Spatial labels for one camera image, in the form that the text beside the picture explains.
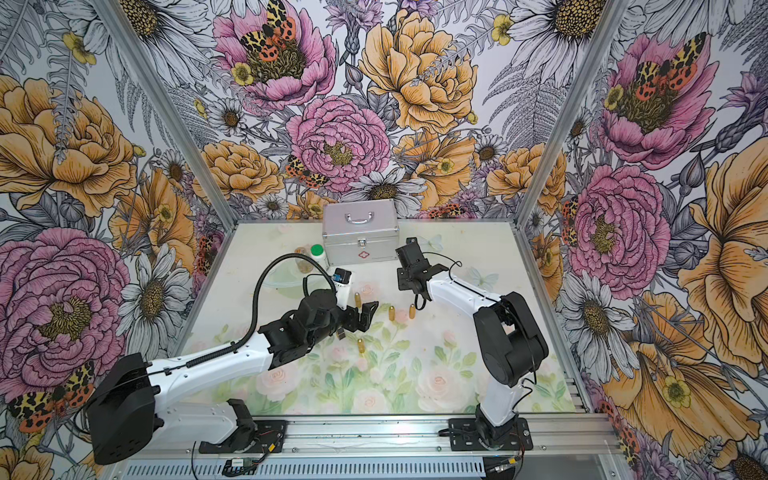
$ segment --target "fern leaf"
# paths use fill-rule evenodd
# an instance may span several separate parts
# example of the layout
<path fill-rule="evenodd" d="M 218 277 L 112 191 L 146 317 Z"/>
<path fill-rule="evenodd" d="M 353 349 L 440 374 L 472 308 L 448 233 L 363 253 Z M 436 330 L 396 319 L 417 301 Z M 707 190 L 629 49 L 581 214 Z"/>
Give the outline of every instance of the fern leaf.
<path fill-rule="evenodd" d="M 0 69 L 16 78 L 21 75 L 11 63 L 19 66 L 21 74 L 25 74 L 26 64 L 31 64 L 35 57 L 42 56 L 40 44 L 36 40 L 43 42 L 45 29 L 40 15 L 31 4 L 31 0 L 4 0 L 0 4 L 4 6 L 2 14 L 8 19 L 8 27 L 0 30 Z"/>
<path fill-rule="evenodd" d="M 168 137 L 165 134 L 165 125 L 163 124 L 163 121 L 160 119 L 160 115 L 157 114 L 157 110 L 152 112 L 154 114 L 154 123 L 157 124 L 157 131 L 160 132 L 160 136 L 163 138 L 163 141 L 170 145 L 170 141 L 168 141 Z"/>
<path fill-rule="evenodd" d="M 462 20 L 462 15 L 466 22 L 475 10 L 483 10 L 490 3 L 491 0 L 443 0 L 442 6 L 435 14 L 435 23 L 444 22 L 443 25 L 447 25 L 451 17 L 455 17 L 454 23 L 458 23 Z"/>
<path fill-rule="evenodd" d="M 127 97 L 125 98 L 125 103 L 127 105 L 128 110 L 128 125 L 131 126 L 131 130 L 135 131 L 134 128 L 134 112 L 136 111 L 136 105 L 139 103 L 139 97 L 141 96 L 141 87 L 139 87 L 137 84 L 135 84 L 132 80 L 128 80 L 128 93 Z"/>
<path fill-rule="evenodd" d="M 141 92 L 141 111 L 144 113 L 144 129 L 147 132 L 150 143 L 154 143 L 152 140 L 152 104 L 149 102 L 149 98 L 144 91 Z"/>
<path fill-rule="evenodd" d="M 118 100 L 120 101 L 120 110 L 125 113 L 125 84 L 126 82 L 120 78 L 114 78 L 114 89 L 118 93 Z"/>
<path fill-rule="evenodd" d="M 176 105 L 184 126 L 192 134 L 192 138 L 199 148 L 202 148 L 205 144 L 219 141 L 217 132 L 197 113 L 197 109 L 194 107 L 195 96 L 192 92 L 181 88 L 173 88 L 169 89 L 168 93 L 174 105 Z"/>
<path fill-rule="evenodd" d="M 534 81 L 526 79 L 525 87 L 509 95 L 496 109 L 511 107 L 502 125 L 502 134 L 510 145 L 532 147 L 546 142 L 554 128 L 567 90 L 555 87 L 552 78 L 543 82 L 540 78 L 536 75 Z"/>

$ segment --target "pink rose print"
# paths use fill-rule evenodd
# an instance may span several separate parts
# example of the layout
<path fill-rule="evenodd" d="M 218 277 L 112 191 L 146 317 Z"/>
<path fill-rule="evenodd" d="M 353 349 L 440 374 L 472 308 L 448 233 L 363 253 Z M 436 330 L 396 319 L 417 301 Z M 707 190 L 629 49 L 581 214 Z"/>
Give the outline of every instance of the pink rose print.
<path fill-rule="evenodd" d="M 0 247 L 0 394 L 51 391 L 86 362 L 104 375 L 123 353 L 116 336 L 128 284 L 118 252 L 85 232 L 50 228 Z"/>
<path fill-rule="evenodd" d="M 639 167 L 598 167 L 578 196 L 578 245 L 569 249 L 574 273 L 586 270 L 619 300 L 642 292 L 669 249 L 661 207 L 656 180 Z"/>
<path fill-rule="evenodd" d="M 313 173 L 328 177 L 331 191 L 346 192 L 350 182 L 384 170 L 389 162 L 384 123 L 373 110 L 345 98 L 317 98 L 286 128 L 293 155 Z"/>

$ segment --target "floral table mat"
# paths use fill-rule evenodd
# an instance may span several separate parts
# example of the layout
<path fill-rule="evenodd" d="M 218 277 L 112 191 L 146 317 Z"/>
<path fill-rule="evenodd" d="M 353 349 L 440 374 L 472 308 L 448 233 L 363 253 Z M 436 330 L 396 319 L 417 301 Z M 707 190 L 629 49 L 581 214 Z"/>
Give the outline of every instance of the floral table mat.
<path fill-rule="evenodd" d="M 461 260 L 463 266 L 453 271 L 465 280 L 500 294 L 518 291 L 528 300 L 534 317 L 541 318 L 506 223 L 403 221 L 400 231 L 403 243 L 406 237 L 418 237 L 425 252 Z M 253 286 L 262 269 L 283 253 L 320 242 L 321 234 L 320 223 L 240 225 L 184 353 L 240 338 L 250 323 Z M 447 263 L 441 257 L 427 257 L 432 263 Z M 474 412 L 492 380 L 479 355 L 475 324 L 454 309 L 433 302 L 410 319 L 413 294 L 397 290 L 398 266 L 393 260 L 349 267 L 356 273 L 354 291 L 361 294 L 362 301 L 380 302 L 367 333 L 347 333 L 341 340 L 325 339 L 296 362 L 223 382 L 191 401 L 244 399 L 254 415 Z M 319 279 L 310 282 L 310 289 L 313 284 L 323 286 L 320 277 L 310 278 Z M 259 297 L 260 326 L 296 308 L 301 296 L 300 286 L 265 286 Z M 390 305 L 395 307 L 394 321 L 389 320 Z M 543 322 L 540 326 L 551 345 Z M 563 369 L 554 353 L 541 364 L 538 384 L 519 409 L 574 410 Z"/>

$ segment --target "white robotic arm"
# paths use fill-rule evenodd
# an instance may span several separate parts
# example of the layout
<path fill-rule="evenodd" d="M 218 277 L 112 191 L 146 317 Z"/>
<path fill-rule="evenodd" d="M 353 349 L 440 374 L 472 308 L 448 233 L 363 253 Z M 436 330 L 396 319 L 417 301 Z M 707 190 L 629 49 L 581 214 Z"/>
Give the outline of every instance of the white robotic arm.
<path fill-rule="evenodd" d="M 475 428 L 482 445 L 491 449 L 502 445 L 515 427 L 515 406 L 529 391 L 522 386 L 523 379 L 548 354 L 530 310 L 517 293 L 499 296 L 452 278 L 443 265 L 430 265 L 415 238 L 409 238 L 396 252 L 402 264 L 398 268 L 401 290 L 412 290 L 425 301 L 447 303 L 474 319 L 483 361 L 495 379 L 477 408 Z M 280 257 L 262 273 L 254 293 L 254 312 L 269 269 L 297 255 Z M 316 263 L 315 267 L 324 272 Z M 333 280 L 329 276 L 326 279 L 331 290 L 310 294 L 305 286 L 298 309 L 286 312 L 258 332 L 254 314 L 250 335 L 237 343 L 153 362 L 145 362 L 140 354 L 120 359 L 85 408 L 95 461 L 106 465 L 147 445 L 183 448 L 190 441 L 228 451 L 245 449 L 253 442 L 255 426 L 242 400 L 231 399 L 218 406 L 182 401 L 218 383 L 292 362 L 334 333 L 365 332 L 378 302 L 366 303 L 358 312 L 347 306 L 353 273 L 336 269 Z M 506 334 L 502 323 L 514 325 L 515 331 Z"/>

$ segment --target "pink peony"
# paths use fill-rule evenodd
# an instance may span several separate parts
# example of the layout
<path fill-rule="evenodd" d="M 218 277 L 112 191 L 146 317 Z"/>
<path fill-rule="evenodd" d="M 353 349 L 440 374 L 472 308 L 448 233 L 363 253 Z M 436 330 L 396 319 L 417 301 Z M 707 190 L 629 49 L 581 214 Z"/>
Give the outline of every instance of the pink peony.
<path fill-rule="evenodd" d="M 661 205 L 656 180 L 639 167 L 598 167 L 578 195 L 578 245 L 569 249 L 573 271 L 596 276 L 620 300 L 642 292 L 669 248 Z"/>
<path fill-rule="evenodd" d="M 230 12 L 230 17 L 214 19 L 216 50 L 223 54 L 219 66 L 233 73 L 232 84 L 246 93 L 246 110 L 254 114 L 283 110 L 287 105 L 302 105 L 315 95 L 328 93 L 336 77 L 336 48 L 330 35 L 323 37 L 314 28 L 310 15 L 300 13 L 288 2 L 288 16 L 295 20 L 296 40 L 289 41 L 275 61 L 258 58 L 255 49 L 240 41 L 266 24 L 266 9 L 259 15 L 246 11 L 245 18 Z"/>
<path fill-rule="evenodd" d="M 301 117 L 291 117 L 286 128 L 293 155 L 313 173 L 328 177 L 331 191 L 348 191 L 349 182 L 384 170 L 389 161 L 384 123 L 372 110 L 345 98 L 317 98 Z"/>
<path fill-rule="evenodd" d="M 123 353 L 115 336 L 128 268 L 80 231 L 51 228 L 0 247 L 0 395 L 51 391 L 92 361 L 104 375 Z"/>
<path fill-rule="evenodd" d="M 713 108 L 704 108 L 711 92 L 707 89 L 717 71 L 718 62 L 710 59 L 710 36 L 703 40 L 699 58 L 694 62 L 693 77 L 675 91 L 659 87 L 646 101 L 636 91 L 637 66 L 646 61 L 663 65 L 684 46 L 660 44 L 656 38 L 640 35 L 612 71 L 603 114 L 598 118 L 598 137 L 607 151 L 630 163 L 642 163 L 658 170 L 683 153 L 691 141 L 704 132 Z"/>

